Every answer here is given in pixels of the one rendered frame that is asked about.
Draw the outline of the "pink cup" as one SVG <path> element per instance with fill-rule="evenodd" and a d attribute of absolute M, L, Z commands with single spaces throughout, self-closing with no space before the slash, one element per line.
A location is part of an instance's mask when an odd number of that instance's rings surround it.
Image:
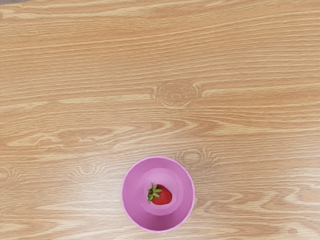
<path fill-rule="evenodd" d="M 149 190 L 160 184 L 172 194 L 168 204 L 148 201 Z M 122 208 L 139 228 L 165 233 L 182 225 L 190 216 L 196 190 L 189 172 L 166 156 L 149 156 L 133 164 L 125 174 L 120 190 Z"/>

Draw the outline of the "red strawberry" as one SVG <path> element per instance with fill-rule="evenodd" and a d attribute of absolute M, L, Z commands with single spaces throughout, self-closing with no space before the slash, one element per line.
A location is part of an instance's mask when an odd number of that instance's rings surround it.
<path fill-rule="evenodd" d="M 147 200 L 148 203 L 154 205 L 167 205 L 171 203 L 173 199 L 172 193 L 161 184 L 151 184 L 151 188 L 148 189 Z"/>

